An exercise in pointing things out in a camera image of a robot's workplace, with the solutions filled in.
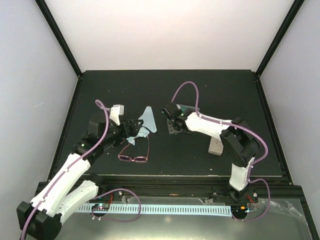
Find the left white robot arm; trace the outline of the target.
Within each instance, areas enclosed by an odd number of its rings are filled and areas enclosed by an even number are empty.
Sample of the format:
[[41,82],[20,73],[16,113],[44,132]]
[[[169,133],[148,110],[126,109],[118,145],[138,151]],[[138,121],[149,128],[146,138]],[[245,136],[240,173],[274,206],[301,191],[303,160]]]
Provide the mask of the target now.
[[32,236],[37,240],[54,240],[66,220],[81,205],[93,198],[103,199],[108,188],[97,174],[92,173],[76,189],[72,188],[107,147],[136,136],[142,126],[141,119],[121,120],[119,113],[95,113],[88,123],[88,130],[52,180],[30,202],[23,201],[18,205],[20,239]]

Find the pink framed sunglasses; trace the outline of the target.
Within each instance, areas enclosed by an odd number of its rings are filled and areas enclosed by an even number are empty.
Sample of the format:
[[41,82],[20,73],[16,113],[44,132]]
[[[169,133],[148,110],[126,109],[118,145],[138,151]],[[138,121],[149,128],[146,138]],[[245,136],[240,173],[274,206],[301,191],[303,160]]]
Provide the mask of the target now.
[[136,139],[136,137],[134,137],[133,140],[129,141],[128,144],[119,152],[119,154],[117,155],[118,160],[122,162],[147,163],[149,160],[149,154],[150,154],[150,140],[148,136],[146,138],[148,143],[146,155],[134,156],[134,157],[125,155],[125,151],[127,150],[127,148],[133,145],[133,142]]

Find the light blue cleaning cloth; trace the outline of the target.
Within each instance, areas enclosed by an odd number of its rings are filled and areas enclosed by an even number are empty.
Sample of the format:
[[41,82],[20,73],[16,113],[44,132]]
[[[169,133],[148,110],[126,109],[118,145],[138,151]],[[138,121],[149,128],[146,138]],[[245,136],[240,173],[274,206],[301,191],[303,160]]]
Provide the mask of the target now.
[[147,129],[149,132],[156,133],[157,126],[151,106],[147,106],[143,114],[138,118],[143,121],[142,126]]

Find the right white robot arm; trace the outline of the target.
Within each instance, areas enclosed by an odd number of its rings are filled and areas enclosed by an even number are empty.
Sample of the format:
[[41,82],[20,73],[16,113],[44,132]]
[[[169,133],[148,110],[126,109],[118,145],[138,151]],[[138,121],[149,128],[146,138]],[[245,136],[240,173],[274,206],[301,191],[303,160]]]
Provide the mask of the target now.
[[244,130],[246,122],[241,118],[232,121],[209,117],[173,102],[167,103],[162,113],[177,132],[198,132],[211,137],[209,153],[220,156],[226,152],[232,163],[227,195],[234,202],[240,201],[246,195],[250,168],[260,149],[255,137]]

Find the blue fuzzy glasses case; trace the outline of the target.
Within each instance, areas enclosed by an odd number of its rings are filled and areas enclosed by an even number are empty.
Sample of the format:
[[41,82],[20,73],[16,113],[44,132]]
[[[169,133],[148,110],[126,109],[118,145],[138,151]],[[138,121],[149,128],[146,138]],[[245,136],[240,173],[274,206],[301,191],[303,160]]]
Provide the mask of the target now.
[[196,107],[195,106],[189,106],[189,105],[183,105],[183,104],[175,104],[179,109],[181,109],[182,111],[185,111],[187,109],[195,112],[196,111]]

